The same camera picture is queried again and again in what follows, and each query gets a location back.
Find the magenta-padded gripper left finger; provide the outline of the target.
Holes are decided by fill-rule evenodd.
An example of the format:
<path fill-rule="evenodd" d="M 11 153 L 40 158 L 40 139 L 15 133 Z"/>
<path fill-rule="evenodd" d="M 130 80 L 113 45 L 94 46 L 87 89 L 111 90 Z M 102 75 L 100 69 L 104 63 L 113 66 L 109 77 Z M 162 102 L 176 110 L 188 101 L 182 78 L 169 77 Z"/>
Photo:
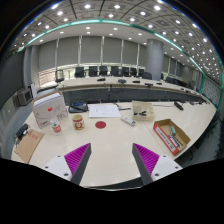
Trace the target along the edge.
<path fill-rule="evenodd" d="M 43 166 L 56 176 L 79 185 L 91 155 L 91 144 L 87 143 L 66 155 L 57 155 Z"/>

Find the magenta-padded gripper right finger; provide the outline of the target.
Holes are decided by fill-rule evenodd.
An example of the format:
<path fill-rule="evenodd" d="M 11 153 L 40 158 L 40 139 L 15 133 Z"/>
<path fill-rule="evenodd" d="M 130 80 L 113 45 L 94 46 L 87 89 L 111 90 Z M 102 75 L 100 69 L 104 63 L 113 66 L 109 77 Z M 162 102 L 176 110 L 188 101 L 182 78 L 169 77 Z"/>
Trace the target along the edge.
<path fill-rule="evenodd" d="M 158 155 L 136 143 L 132 146 L 132 154 L 135 158 L 144 185 L 182 169 L 182 167 L 168 155 Z"/>

